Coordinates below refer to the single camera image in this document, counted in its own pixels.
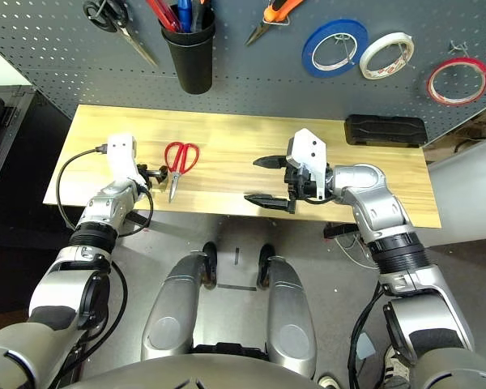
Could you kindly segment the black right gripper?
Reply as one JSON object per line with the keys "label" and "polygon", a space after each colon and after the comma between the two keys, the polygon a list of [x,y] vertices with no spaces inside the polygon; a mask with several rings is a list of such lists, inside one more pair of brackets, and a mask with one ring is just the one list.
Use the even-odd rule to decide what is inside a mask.
{"label": "black right gripper", "polygon": [[264,156],[256,159],[253,165],[265,169],[285,168],[284,182],[288,186],[288,199],[276,198],[270,194],[246,194],[244,199],[265,209],[278,210],[294,214],[296,201],[307,203],[328,203],[332,193],[325,189],[324,198],[318,195],[318,187],[311,180],[311,173],[306,168],[296,168],[287,162],[286,156]]}

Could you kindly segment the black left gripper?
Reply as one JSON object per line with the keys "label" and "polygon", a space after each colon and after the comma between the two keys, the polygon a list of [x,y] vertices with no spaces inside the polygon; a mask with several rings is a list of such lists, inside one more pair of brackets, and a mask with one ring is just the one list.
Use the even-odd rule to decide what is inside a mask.
{"label": "black left gripper", "polygon": [[159,185],[168,179],[168,167],[165,165],[162,165],[159,169],[149,169],[146,164],[137,164],[137,170],[149,190],[153,187],[152,180]]}

